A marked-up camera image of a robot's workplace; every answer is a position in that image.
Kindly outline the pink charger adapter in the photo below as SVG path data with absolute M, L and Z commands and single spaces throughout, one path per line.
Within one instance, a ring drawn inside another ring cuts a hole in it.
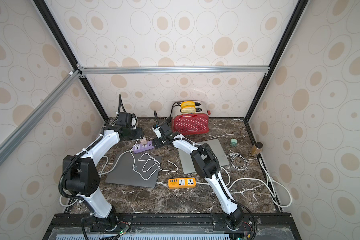
M 141 145 L 146 145 L 147 142 L 148 142 L 148 141 L 147 141 L 146 138 L 143 138 L 143 139 L 140 140 Z

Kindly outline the purple power strip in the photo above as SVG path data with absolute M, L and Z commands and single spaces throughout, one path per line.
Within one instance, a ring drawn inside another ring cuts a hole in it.
M 147 141 L 146 144 L 136 144 L 134 147 L 133 147 L 133 152 L 135 154 L 138 154 L 138 153 L 142 153 L 142 152 L 145 152 L 145 151 L 150 151 L 150 150 L 153 150 L 155 147 L 153 146 L 152 144 L 152 141 Z

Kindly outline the silver apple laptop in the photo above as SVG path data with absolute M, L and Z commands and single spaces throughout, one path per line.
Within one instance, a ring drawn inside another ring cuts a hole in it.
M 211 147 L 212 151 L 218 157 L 218 160 L 219 160 L 219 163 L 221 166 L 229 165 L 229 161 L 226 157 L 226 154 L 225 154 L 219 140 L 214 139 L 214 140 L 199 142 L 199 144 L 204 144 L 204 143 L 207 143 Z M 190 154 L 187 154 L 186 152 L 184 152 L 181 149 L 178 149 L 178 151 L 179 151 L 180 160 L 182 163 L 182 168 L 183 168 L 184 174 L 195 173 L 196 170 L 194 168 Z

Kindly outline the orange power strip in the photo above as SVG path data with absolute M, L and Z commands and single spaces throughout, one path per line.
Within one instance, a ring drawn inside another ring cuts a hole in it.
M 176 178 L 176 179 L 169 179 L 168 181 L 168 187 L 171 190 L 194 188 L 195 186 L 196 186 L 195 178 Z

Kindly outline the green charger adapter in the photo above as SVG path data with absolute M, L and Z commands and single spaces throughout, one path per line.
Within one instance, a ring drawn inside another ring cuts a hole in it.
M 237 140 L 237 139 L 231 139 L 231 141 L 230 141 L 230 146 L 235 147 L 235 146 L 237 146 L 237 144 L 238 144 L 238 140 Z

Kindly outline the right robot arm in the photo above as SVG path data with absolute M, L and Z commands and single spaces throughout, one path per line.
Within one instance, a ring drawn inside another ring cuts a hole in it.
M 216 194 L 226 216 L 226 224 L 232 230 L 238 229 L 245 214 L 224 184 L 220 163 L 211 147 L 208 144 L 197 144 L 182 134 L 173 132 L 168 122 L 160 124 L 158 119 L 153 125 L 153 131 L 157 136 L 153 139 L 155 149 L 171 145 L 191 156 L 196 173 L 207 181 Z

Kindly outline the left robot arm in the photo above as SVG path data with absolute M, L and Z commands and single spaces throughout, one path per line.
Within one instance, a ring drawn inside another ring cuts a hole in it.
M 62 176 L 58 183 L 61 196 L 83 202 L 97 223 L 111 229 L 117 225 L 118 218 L 115 208 L 99 188 L 97 164 L 120 141 L 144 137 L 143 129 L 136 126 L 137 122 L 135 114 L 118 113 L 114 120 L 104 124 L 99 136 L 88 147 L 63 159 Z

